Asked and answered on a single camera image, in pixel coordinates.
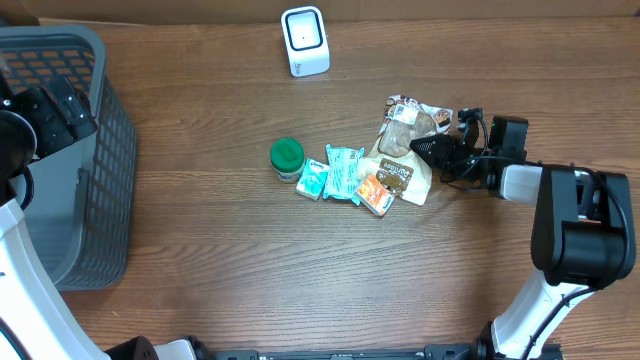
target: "gray plastic basket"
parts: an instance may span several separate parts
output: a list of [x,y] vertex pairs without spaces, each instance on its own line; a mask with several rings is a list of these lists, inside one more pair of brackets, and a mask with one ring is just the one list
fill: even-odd
[[[0,51],[14,93],[66,75],[89,97],[98,131],[29,165],[35,195],[25,215],[58,290],[112,285],[127,265],[137,134],[105,75],[104,44],[84,26],[11,27],[0,29]],[[14,182],[19,198],[23,182]]]

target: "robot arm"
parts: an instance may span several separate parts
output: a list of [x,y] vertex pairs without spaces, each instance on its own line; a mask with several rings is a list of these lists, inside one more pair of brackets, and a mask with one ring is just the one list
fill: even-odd
[[[594,180],[603,175],[608,190]],[[631,271],[633,224],[623,229],[613,209],[619,205],[631,218],[629,184],[619,174],[510,165],[502,174],[500,195],[537,204],[531,243],[537,269],[507,311],[491,324],[490,352],[508,359],[538,358],[548,337],[575,306]],[[616,205],[612,199],[623,200]]]
[[0,319],[33,359],[109,360],[80,328],[38,259],[18,203],[0,207]]

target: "cable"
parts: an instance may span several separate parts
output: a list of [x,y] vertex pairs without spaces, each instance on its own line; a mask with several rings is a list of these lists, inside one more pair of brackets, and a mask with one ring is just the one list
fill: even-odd
[[604,190],[605,195],[607,197],[609,197],[611,199],[611,201],[613,202],[613,205],[616,208],[616,211],[618,212],[618,216],[620,216],[620,221],[622,222],[622,229],[623,229],[623,232],[624,232],[623,233],[623,236],[624,236],[623,249],[624,250],[623,250],[623,255],[622,255],[622,261],[620,262],[620,265],[618,265],[618,269],[616,270],[616,273],[613,276],[613,278],[610,278],[610,279],[603,278],[602,280],[600,280],[600,282],[598,284],[596,284],[595,287],[584,289],[584,290],[578,291],[578,292],[576,292],[574,294],[571,294],[571,295],[567,296],[566,298],[564,298],[563,302],[561,302],[558,305],[556,305],[556,307],[553,309],[551,314],[549,314],[549,316],[547,316],[545,321],[540,325],[538,330],[536,330],[536,332],[531,337],[531,340],[529,341],[529,343],[527,344],[527,347],[525,349],[524,356],[522,357],[522,360],[527,360],[527,358],[529,357],[529,354],[531,353],[531,349],[535,345],[536,341],[538,340],[540,335],[544,332],[544,330],[547,328],[547,326],[549,326],[551,321],[553,321],[553,319],[556,317],[556,315],[558,315],[558,313],[560,312],[560,310],[562,309],[563,306],[569,306],[569,301],[575,299],[578,296],[582,296],[582,295],[586,295],[586,294],[589,294],[589,293],[592,293],[592,292],[596,292],[598,290],[602,290],[605,287],[611,285],[616,279],[620,278],[620,276],[622,275],[622,271],[624,269],[624,266],[626,265],[627,261],[629,261],[629,248],[631,246],[631,244],[630,244],[631,239],[629,238],[629,236],[630,236],[629,234],[631,234],[631,230],[629,228],[629,222],[627,221],[627,216],[624,213],[624,211],[622,210],[622,204],[620,203],[620,200],[618,199],[618,196],[613,193],[613,190],[611,189],[609,184],[606,183],[606,181],[603,179],[603,177],[601,175],[599,175],[598,173],[596,173],[595,171],[593,171],[591,169],[588,169],[588,168],[577,168],[577,167],[574,167],[573,165],[571,167],[574,170],[584,171],[587,174],[589,174],[591,176],[591,178],[593,178],[593,180],[595,180],[598,183],[598,185],[600,185],[602,190]]
[[508,157],[503,157],[503,156],[493,156],[493,155],[479,155],[479,156],[473,156],[464,160],[460,160],[460,161],[456,161],[453,164],[449,164],[446,166],[446,168],[442,169],[442,172],[440,173],[440,177],[438,178],[440,180],[441,183],[443,184],[447,184],[448,186],[454,188],[454,189],[458,189],[458,190],[462,190],[462,191],[477,191],[477,190],[482,190],[484,189],[482,186],[474,186],[471,188],[463,188],[463,187],[459,187],[456,185],[451,184],[453,181],[450,182],[445,182],[442,180],[444,174],[445,174],[445,169],[451,169],[451,168],[455,168],[458,167],[460,165],[463,164],[468,164],[469,161],[475,161],[475,160],[482,160],[482,159],[488,159],[488,160],[502,160],[502,161],[510,161],[514,164],[523,164],[523,165],[530,165],[530,166],[542,166],[541,163],[535,163],[535,162],[531,162],[531,161],[522,161],[522,160],[516,160],[516,159],[512,159],[512,158],[508,158]]
[[[473,156],[470,157],[468,159],[466,159],[467,161],[472,161],[478,157],[482,157],[485,156],[485,154],[487,153],[487,150],[489,149],[489,132],[487,131],[487,124],[484,122],[484,120],[482,118],[479,118],[478,121],[480,122],[480,125],[482,125],[482,135],[484,138],[484,148],[482,149],[482,153],[480,153],[480,156]],[[446,169],[447,169],[447,165],[445,164],[445,167],[442,169],[442,172],[440,173],[440,177],[438,178],[440,180],[441,183],[445,183],[445,184],[451,184],[453,182],[456,182],[458,180],[464,179],[464,177],[471,171],[473,170],[474,167],[476,167],[478,165],[479,161],[474,161],[468,168],[467,170],[465,170],[463,173],[461,173],[460,175],[456,176],[453,180],[449,180],[449,181],[443,181],[443,174],[445,174]]]
[[24,181],[26,183],[27,189],[25,190],[22,204],[20,204],[20,209],[22,209],[22,211],[25,211],[29,206],[29,204],[31,204],[31,200],[33,200],[33,194],[35,192],[35,184],[33,182],[33,175],[31,175],[31,170],[29,170],[28,166],[25,167],[24,173],[22,173],[22,175],[24,176]]
[[629,237],[631,234],[631,229],[629,228],[629,222],[627,221],[627,216],[622,210],[622,204],[620,203],[620,199],[618,199],[618,196],[613,193],[613,190],[611,189],[609,184],[607,184],[606,181],[604,181],[602,176],[597,174],[595,171],[587,168],[573,167],[573,169],[586,172],[602,187],[606,195],[613,202],[613,206],[616,208],[616,211],[618,212],[618,216],[620,216],[620,221],[622,222],[622,230],[623,230],[623,236],[624,236],[622,261],[620,262],[620,265],[618,265],[618,269],[612,279],[607,279],[606,281],[603,279],[600,281],[600,283],[598,283],[596,288],[598,290],[601,290],[611,285],[616,279],[621,277],[624,266],[627,263],[627,261],[629,261],[629,248],[631,246],[630,244],[631,239]]
[[597,289],[595,288],[587,288],[587,289],[583,289],[580,291],[577,291],[573,294],[567,295],[565,298],[563,298],[562,302],[558,303],[556,305],[556,307],[553,308],[553,311],[551,312],[551,314],[549,314],[549,316],[547,316],[546,319],[544,319],[544,322],[540,325],[540,327],[538,328],[538,330],[536,330],[536,332],[533,334],[533,336],[531,337],[531,340],[529,340],[529,343],[527,344],[526,349],[524,350],[524,355],[522,356],[521,360],[528,360],[529,358],[529,354],[531,353],[531,349],[533,349],[533,346],[535,345],[536,341],[538,340],[538,338],[540,337],[540,335],[544,332],[544,330],[547,328],[547,326],[549,326],[549,324],[553,321],[553,319],[556,317],[556,315],[558,315],[558,313],[560,312],[560,310],[562,310],[562,308],[564,306],[569,306],[569,301],[579,297],[579,296],[583,296],[586,294],[590,294],[592,292],[596,292]]
[[4,336],[21,360],[31,360],[31,356],[24,348],[18,337],[9,329],[9,326],[0,318],[0,335]]

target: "brown wall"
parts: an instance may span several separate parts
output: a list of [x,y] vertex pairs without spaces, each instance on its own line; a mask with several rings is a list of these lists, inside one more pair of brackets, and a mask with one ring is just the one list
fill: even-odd
[[139,24],[277,22],[314,4],[327,21],[630,16],[640,0],[0,0],[36,17]]
[[0,17],[11,25],[38,25],[38,19],[18,0],[0,0]]

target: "plastic bag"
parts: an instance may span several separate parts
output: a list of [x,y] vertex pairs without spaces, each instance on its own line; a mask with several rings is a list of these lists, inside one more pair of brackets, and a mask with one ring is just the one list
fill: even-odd
[[364,148],[354,150],[349,148],[332,148],[327,144],[327,158],[329,159],[329,175],[322,197],[327,199],[351,200],[360,205],[360,199],[354,196],[359,184],[358,161],[364,155]]
[[424,205],[431,189],[431,168],[410,148],[411,140],[446,133],[453,111],[390,96],[384,121],[369,155],[358,165],[358,177],[373,174],[394,196]]

